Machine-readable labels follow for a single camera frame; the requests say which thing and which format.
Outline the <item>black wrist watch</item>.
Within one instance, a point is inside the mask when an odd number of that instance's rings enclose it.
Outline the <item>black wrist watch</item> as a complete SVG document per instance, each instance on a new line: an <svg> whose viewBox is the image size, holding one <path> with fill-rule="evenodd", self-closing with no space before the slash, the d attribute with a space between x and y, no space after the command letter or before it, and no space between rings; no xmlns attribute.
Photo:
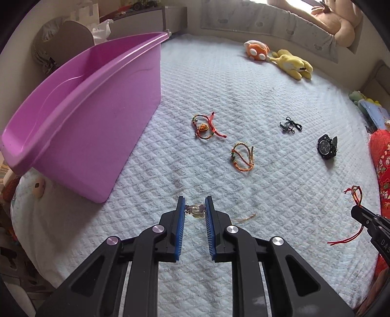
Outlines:
<svg viewBox="0 0 390 317"><path fill-rule="evenodd" d="M318 139L317 151L322 159L330 160L336 156L337 145L338 137L335 136L331 139L327 134L324 134Z"/></svg>

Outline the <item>black cord jewelry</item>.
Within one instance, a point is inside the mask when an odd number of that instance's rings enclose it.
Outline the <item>black cord jewelry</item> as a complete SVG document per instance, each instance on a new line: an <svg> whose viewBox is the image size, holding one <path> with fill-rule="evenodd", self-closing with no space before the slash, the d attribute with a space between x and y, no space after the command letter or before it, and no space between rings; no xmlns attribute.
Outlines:
<svg viewBox="0 0 390 317"><path fill-rule="evenodd" d="M279 126L283 133L294 134L296 131L301 132L303 130L302 125L293 121L293 119L289 116L286 117L284 123L280 122Z"/></svg>

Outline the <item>red floral pillow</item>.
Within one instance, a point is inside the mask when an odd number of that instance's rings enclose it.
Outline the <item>red floral pillow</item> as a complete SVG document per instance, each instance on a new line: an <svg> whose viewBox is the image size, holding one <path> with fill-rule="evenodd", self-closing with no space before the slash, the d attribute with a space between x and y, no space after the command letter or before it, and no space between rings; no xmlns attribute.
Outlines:
<svg viewBox="0 0 390 317"><path fill-rule="evenodd" d="M390 157L389 157L389 131L379 129L374 132L369 141L369 150L373 166L378 177L380 192L381 215L389 218L389 180L390 180Z"/></svg>

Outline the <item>green blue plush toy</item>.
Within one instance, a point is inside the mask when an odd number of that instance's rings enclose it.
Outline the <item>green blue plush toy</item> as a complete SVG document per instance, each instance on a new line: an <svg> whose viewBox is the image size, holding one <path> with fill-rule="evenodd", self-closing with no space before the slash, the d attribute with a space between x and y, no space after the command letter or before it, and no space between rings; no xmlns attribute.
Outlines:
<svg viewBox="0 0 390 317"><path fill-rule="evenodd" d="M372 131L389 131L389 112L378 101L366 97L358 90L352 91L348 97L364 115Z"/></svg>

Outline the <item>purple plastic bin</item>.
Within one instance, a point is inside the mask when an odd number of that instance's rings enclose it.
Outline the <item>purple plastic bin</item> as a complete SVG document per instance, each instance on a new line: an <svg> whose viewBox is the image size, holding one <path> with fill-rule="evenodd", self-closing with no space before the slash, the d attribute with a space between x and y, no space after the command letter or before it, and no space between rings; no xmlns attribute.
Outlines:
<svg viewBox="0 0 390 317"><path fill-rule="evenodd" d="M93 46L62 65L21 104L1 135L18 175L35 169L105 202L161 101L164 32Z"/></svg>

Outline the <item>yellow plush toy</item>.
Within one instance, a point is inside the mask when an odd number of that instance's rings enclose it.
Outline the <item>yellow plush toy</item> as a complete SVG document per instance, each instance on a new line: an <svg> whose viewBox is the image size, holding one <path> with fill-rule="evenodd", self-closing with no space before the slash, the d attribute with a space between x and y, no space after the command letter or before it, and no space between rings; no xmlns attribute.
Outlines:
<svg viewBox="0 0 390 317"><path fill-rule="evenodd" d="M312 78L312 65L288 50L274 51L269 60L295 80L301 80L302 78L311 80Z"/></svg>

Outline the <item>orange white plush toy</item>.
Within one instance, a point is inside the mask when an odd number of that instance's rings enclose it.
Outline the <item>orange white plush toy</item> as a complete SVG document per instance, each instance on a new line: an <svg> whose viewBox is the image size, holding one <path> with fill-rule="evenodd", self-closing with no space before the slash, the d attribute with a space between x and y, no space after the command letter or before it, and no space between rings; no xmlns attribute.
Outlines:
<svg viewBox="0 0 390 317"><path fill-rule="evenodd" d="M268 53L270 52L270 49L265 43L257 40L249 40L243 45L250 60L266 61L269 59Z"/></svg>

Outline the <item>grey padded bed bumper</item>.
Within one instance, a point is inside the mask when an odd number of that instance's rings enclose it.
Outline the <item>grey padded bed bumper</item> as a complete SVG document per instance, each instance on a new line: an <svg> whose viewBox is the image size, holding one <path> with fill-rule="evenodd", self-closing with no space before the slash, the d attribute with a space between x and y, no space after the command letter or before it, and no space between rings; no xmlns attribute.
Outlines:
<svg viewBox="0 0 390 317"><path fill-rule="evenodd" d="M202 1L201 27L273 36L338 63L333 35L290 10L272 5L253 1Z"/></svg>

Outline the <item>grey chair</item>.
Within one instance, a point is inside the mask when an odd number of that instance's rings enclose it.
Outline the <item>grey chair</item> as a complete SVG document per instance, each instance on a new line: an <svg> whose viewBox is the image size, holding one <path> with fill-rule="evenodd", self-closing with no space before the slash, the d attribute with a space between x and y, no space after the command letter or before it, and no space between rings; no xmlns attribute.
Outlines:
<svg viewBox="0 0 390 317"><path fill-rule="evenodd" d="M91 29L67 17L57 17L45 23L31 47L32 58L43 74L51 75L76 55L95 46Z"/></svg>

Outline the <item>white wipes pack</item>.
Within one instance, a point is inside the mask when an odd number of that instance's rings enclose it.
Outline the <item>white wipes pack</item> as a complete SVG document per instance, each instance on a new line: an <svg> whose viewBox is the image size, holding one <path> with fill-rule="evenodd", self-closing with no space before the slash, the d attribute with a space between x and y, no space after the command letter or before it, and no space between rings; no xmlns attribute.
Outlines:
<svg viewBox="0 0 390 317"><path fill-rule="evenodd" d="M91 29L93 35L94 44L102 44L106 42L111 35L111 25L114 23L112 19L107 19L99 24L94 24Z"/></svg>

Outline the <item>grey white cabinet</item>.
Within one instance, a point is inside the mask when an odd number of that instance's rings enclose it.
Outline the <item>grey white cabinet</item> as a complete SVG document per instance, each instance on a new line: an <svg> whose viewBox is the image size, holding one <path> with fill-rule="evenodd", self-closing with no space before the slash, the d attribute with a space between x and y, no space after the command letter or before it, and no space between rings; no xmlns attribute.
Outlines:
<svg viewBox="0 0 390 317"><path fill-rule="evenodd" d="M146 34L168 32L174 34L188 27L187 7L161 6L133 11L114 19L110 24L109 40Z"/></svg>

